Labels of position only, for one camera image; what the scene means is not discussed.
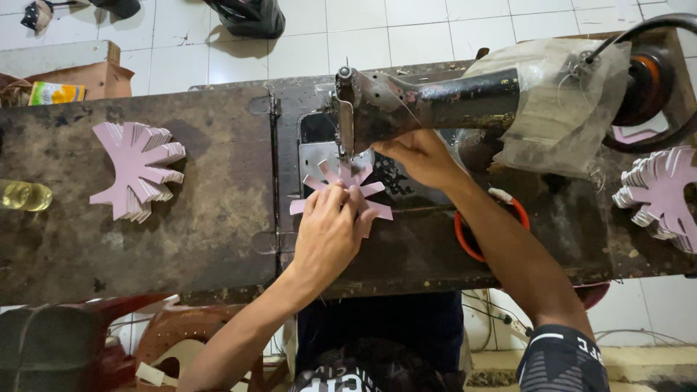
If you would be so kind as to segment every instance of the pink star-shaped piece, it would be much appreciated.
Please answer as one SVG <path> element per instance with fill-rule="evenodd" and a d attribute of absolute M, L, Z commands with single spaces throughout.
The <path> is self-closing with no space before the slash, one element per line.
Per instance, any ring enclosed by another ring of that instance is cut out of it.
<path fill-rule="evenodd" d="M 689 146 L 678 146 L 635 160 L 632 170 L 622 173 L 623 187 L 613 196 L 620 208 L 641 204 L 632 222 L 688 253 L 696 253 L 697 246 L 697 225 L 684 199 L 685 186 L 697 182 L 694 154 Z"/>
<path fill-rule="evenodd" d="M 364 166 L 355 176 L 351 176 L 351 168 L 346 163 L 339 164 L 339 174 L 335 174 L 329 168 L 329 163 L 326 160 L 323 160 L 317 166 L 319 166 L 319 169 L 322 171 L 322 174 L 327 182 L 334 183 L 341 180 L 344 184 L 344 188 L 346 189 L 352 185 L 360 188 L 360 193 L 365 203 L 361 202 L 360 206 L 358 207 L 358 212 L 363 212 L 368 208 L 376 209 L 378 211 L 378 218 L 392 220 L 392 208 L 390 208 L 390 206 L 365 200 L 366 197 L 375 195 L 377 192 L 385 190 L 385 186 L 380 182 L 369 183 L 361 186 L 363 181 L 365 181 L 365 179 L 368 178 L 368 176 L 373 172 L 373 165 Z M 302 183 L 314 190 L 323 190 L 328 186 L 324 182 L 319 181 L 309 174 L 305 177 L 305 179 L 302 180 Z M 302 213 L 304 209 L 305 199 L 293 200 L 291 202 L 291 215 Z"/>
<path fill-rule="evenodd" d="M 101 123 L 92 129 L 114 163 L 116 180 L 90 196 L 90 204 L 111 204 L 114 220 L 142 223 L 151 214 L 150 202 L 172 198 L 164 183 L 184 181 L 184 174 L 165 167 L 186 156 L 184 146 L 169 143 L 168 130 L 140 123 Z"/>

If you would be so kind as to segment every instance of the wooden board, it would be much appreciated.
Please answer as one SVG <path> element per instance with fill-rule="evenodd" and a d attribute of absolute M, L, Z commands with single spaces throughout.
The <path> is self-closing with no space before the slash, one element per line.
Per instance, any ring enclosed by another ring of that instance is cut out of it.
<path fill-rule="evenodd" d="M 268 99 L 262 87 L 0 110 L 0 177 L 42 183 L 51 206 L 0 209 L 0 304 L 262 285 L 276 256 Z M 187 157 L 144 223 L 89 196 L 114 168 L 92 126 L 167 128 Z"/>

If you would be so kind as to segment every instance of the orange hose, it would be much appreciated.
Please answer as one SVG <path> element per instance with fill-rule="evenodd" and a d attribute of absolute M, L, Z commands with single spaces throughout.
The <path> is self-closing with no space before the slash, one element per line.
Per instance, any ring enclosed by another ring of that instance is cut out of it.
<path fill-rule="evenodd" d="M 518 218 L 520 220 L 521 225 L 523 225 L 523 227 L 525 227 L 526 230 L 530 231 L 530 219 L 528 218 L 528 213 L 523 208 L 523 205 L 515 199 L 511 199 L 511 204 L 513 204 L 513 207 L 516 209 L 516 212 L 518 213 Z M 455 236 L 457 237 L 457 242 L 460 243 L 460 246 L 473 259 L 478 260 L 482 263 L 485 262 L 484 256 L 475 252 L 475 250 L 470 247 L 470 244 L 468 244 L 467 241 L 465 241 L 465 237 L 462 235 L 462 215 L 460 215 L 459 211 L 455 211 L 453 215 L 453 220 L 455 221 Z"/>

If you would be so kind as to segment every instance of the left hand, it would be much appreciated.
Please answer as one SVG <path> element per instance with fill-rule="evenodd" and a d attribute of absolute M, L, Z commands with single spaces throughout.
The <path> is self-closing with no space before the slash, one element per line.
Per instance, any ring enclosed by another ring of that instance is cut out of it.
<path fill-rule="evenodd" d="M 307 303 L 302 307 L 329 287 L 358 253 L 363 235 L 378 215 L 376 209 L 367 209 L 356 218 L 361 201 L 357 186 L 345 190 L 338 183 L 307 198 L 295 258 L 281 275 L 291 276 L 305 293 L 302 302 Z"/>

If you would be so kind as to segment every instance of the yellow packet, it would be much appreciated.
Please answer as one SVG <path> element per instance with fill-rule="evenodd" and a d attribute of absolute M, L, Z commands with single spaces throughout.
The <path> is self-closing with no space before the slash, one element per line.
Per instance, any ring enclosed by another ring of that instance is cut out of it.
<path fill-rule="evenodd" d="M 78 102 L 81 100 L 85 100 L 85 86 L 34 82 L 34 86 L 31 88 L 31 97 L 29 97 L 29 106 Z"/>

